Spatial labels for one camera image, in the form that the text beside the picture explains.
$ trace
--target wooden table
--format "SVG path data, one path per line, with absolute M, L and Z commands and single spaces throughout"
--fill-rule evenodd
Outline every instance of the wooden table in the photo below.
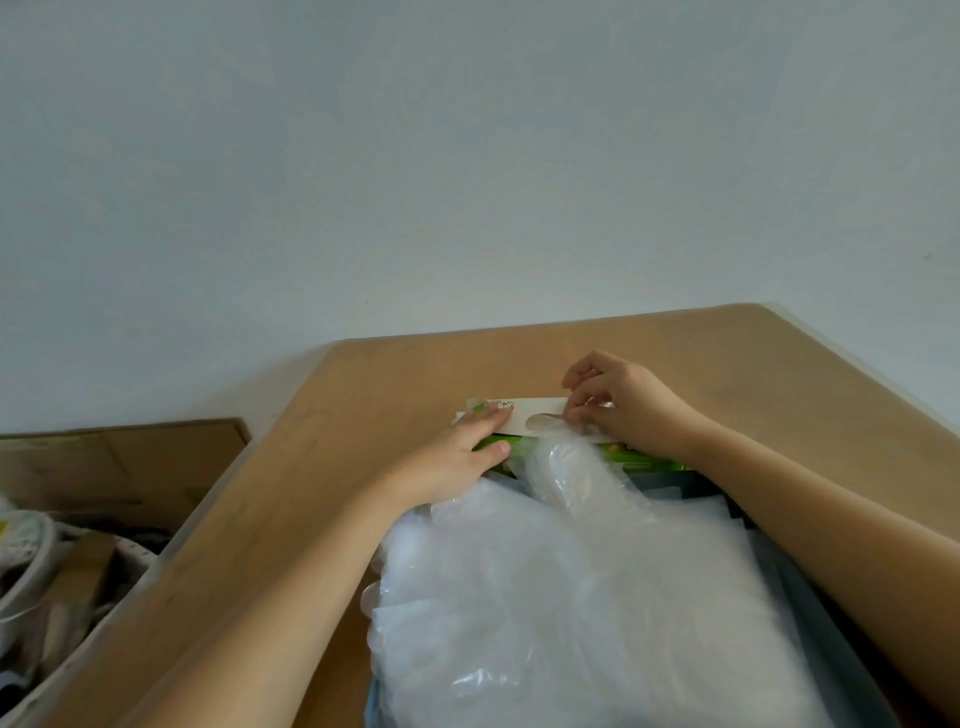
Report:
M 105 635 L 49 726 L 115 725 L 372 471 L 444 427 L 468 397 L 561 395 L 566 367 L 593 348 L 646 364 L 716 420 L 960 540 L 958 438 L 760 305 L 347 341 L 331 348 L 159 580 Z M 366 632 L 354 604 L 298 726 L 362 724 Z

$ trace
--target hand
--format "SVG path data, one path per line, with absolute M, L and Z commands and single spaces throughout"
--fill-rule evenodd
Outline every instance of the hand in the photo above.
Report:
M 398 498 L 403 510 L 459 496 L 484 471 L 507 459 L 507 442 L 473 449 L 506 424 L 512 410 L 491 402 L 480 412 L 468 412 L 433 442 L 400 458 L 378 482 Z
M 564 417 L 596 425 L 631 448 L 692 465 L 712 421 L 675 395 L 652 372 L 606 352 L 591 352 L 567 370 Z M 601 406 L 611 402 L 613 407 Z

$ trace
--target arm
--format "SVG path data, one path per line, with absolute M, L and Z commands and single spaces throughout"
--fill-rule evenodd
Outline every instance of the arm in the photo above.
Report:
M 292 725 L 333 630 L 380 540 L 404 511 L 454 497 L 510 452 L 476 444 L 509 418 L 469 413 L 375 478 L 263 591 L 177 665 L 125 728 L 283 728 Z
M 594 352 L 564 386 L 571 422 L 713 480 L 960 721 L 960 545 L 709 420 L 636 364 Z

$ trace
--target wrist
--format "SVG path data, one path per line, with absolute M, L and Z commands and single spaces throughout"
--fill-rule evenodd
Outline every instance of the wrist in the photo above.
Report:
M 389 511 L 394 520 L 411 508 L 420 505 L 411 494 L 412 489 L 402 473 L 390 469 L 375 475 L 363 486 L 365 497 L 377 507 Z
M 701 473 L 709 470 L 710 463 L 715 460 L 716 453 L 724 447 L 731 433 L 732 430 L 727 427 L 704 418 L 690 431 L 682 462 Z

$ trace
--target white plastic bag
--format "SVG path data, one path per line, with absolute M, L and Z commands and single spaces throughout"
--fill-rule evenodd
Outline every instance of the white plastic bag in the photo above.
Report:
M 537 499 L 481 480 L 385 539 L 390 724 L 831 725 L 721 498 L 648 500 L 573 435 L 523 470 Z

